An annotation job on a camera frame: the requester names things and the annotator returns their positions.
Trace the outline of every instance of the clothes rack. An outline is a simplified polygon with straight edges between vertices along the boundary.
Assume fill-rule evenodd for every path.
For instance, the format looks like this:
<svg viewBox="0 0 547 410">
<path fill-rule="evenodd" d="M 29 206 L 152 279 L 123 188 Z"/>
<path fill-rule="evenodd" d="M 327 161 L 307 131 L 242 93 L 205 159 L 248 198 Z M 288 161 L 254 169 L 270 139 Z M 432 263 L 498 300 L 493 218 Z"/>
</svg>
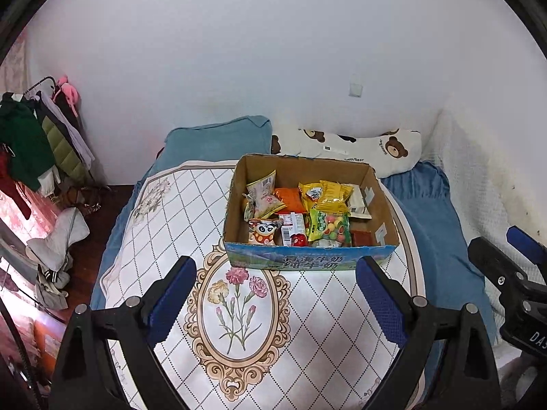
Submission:
<svg viewBox="0 0 547 410">
<path fill-rule="evenodd" d="M 55 79 L 53 77 L 51 77 L 50 75 L 47 76 L 47 77 L 44 77 L 43 79 L 41 79 L 38 83 L 36 84 L 33 84 L 31 87 L 29 87 L 29 89 L 27 89 L 25 92 L 23 92 L 23 95 L 26 95 L 28 94 L 29 92 L 31 92 L 34 88 L 36 88 L 37 86 L 39 86 L 40 84 L 42 84 L 44 81 L 46 80 L 51 80 L 53 82 L 53 89 L 55 89 L 55 86 L 57 86 L 57 82 L 55 81 Z"/>
</svg>

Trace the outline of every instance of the bear print pillow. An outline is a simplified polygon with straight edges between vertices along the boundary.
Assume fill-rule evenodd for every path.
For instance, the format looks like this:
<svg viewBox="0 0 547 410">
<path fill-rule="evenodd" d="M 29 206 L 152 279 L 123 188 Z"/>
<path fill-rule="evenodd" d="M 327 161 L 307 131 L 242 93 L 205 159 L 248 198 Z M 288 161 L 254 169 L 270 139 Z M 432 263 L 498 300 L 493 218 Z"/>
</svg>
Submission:
<svg viewBox="0 0 547 410">
<path fill-rule="evenodd" d="M 383 179 L 414 168 L 422 154 L 418 131 L 398 129 L 379 137 L 358 139 L 310 129 L 273 126 L 272 154 L 368 163 Z"/>
</svg>

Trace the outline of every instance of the pink stuffed toy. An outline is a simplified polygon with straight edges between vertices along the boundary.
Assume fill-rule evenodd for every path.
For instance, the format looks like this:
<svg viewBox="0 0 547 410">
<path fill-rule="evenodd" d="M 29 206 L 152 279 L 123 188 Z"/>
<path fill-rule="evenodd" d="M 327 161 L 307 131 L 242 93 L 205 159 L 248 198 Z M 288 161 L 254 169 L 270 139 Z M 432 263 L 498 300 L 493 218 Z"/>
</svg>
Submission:
<svg viewBox="0 0 547 410">
<path fill-rule="evenodd" d="M 59 92 L 63 92 L 67 99 L 67 103 L 72 109 L 72 112 L 76 117 L 78 117 L 78 113 L 76 112 L 76 103 L 78 102 L 78 91 L 76 91 L 76 88 L 72 86 L 70 83 L 68 83 L 68 77 L 66 75 L 62 76 L 58 81 L 57 85 L 59 86 L 59 90 L 55 93 L 53 96 L 53 102 L 55 102 L 55 99 L 59 95 Z"/>
</svg>

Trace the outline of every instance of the metal screw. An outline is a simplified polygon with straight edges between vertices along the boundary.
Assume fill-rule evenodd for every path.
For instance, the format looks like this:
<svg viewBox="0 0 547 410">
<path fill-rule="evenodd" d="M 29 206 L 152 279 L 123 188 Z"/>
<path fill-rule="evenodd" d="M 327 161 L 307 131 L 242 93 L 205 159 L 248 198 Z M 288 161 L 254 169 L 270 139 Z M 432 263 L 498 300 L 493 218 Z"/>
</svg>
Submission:
<svg viewBox="0 0 547 410">
<path fill-rule="evenodd" d="M 415 306 L 419 306 L 420 308 L 423 308 L 424 306 L 427 305 L 427 299 L 423 296 L 414 296 L 412 298 L 412 303 Z"/>
<path fill-rule="evenodd" d="M 474 303 L 466 304 L 466 310 L 469 311 L 471 314 L 475 314 L 479 311 Z"/>
<path fill-rule="evenodd" d="M 76 314 L 84 314 L 88 309 L 88 306 L 85 303 L 81 303 L 80 305 L 77 305 L 74 311 Z"/>
<path fill-rule="evenodd" d="M 138 296 L 131 296 L 125 301 L 125 304 L 129 306 L 130 308 L 133 308 L 134 306 L 139 305 L 141 302 L 141 298 Z"/>
</svg>

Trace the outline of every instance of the cardboard box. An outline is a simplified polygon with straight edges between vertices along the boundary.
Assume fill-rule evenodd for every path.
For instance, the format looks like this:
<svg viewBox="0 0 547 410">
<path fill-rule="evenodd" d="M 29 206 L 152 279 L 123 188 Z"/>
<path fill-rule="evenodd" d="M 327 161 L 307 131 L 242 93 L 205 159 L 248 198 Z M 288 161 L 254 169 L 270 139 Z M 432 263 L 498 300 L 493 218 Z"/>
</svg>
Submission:
<svg viewBox="0 0 547 410">
<path fill-rule="evenodd" d="M 353 220 L 352 230 L 370 231 L 375 246 L 311 248 L 247 244 L 248 223 L 243 220 L 241 201 L 246 185 L 276 170 L 276 187 L 298 187 L 298 183 L 329 180 L 359 185 L 368 200 L 370 220 Z M 373 168 L 366 163 L 294 156 L 248 154 L 237 162 L 224 220 L 224 247 L 235 267 L 260 270 L 354 270 L 357 260 L 372 256 L 382 260 L 395 251 L 399 238 L 389 203 Z"/>
</svg>

